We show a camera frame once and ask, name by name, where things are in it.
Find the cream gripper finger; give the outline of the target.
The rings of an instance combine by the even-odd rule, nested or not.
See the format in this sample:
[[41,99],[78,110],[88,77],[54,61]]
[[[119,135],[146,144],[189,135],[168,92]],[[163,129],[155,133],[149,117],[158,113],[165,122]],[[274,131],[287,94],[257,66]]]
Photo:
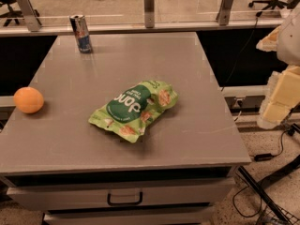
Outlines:
[[263,129],[278,126],[300,103],[300,67],[289,65],[273,72],[268,80],[265,99],[259,110],[257,125]]
[[279,26],[275,28],[271,33],[269,33],[266,37],[261,39],[257,43],[256,48],[264,52],[275,52],[278,47],[278,32]]

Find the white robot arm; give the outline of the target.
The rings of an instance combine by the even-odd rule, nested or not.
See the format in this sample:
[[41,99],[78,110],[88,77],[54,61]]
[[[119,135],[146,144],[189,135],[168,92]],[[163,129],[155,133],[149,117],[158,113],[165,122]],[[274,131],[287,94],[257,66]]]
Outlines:
[[258,126],[273,129],[300,103],[300,9],[294,8],[256,48],[276,52],[277,59],[288,65],[282,72],[273,72],[269,77],[259,110]]

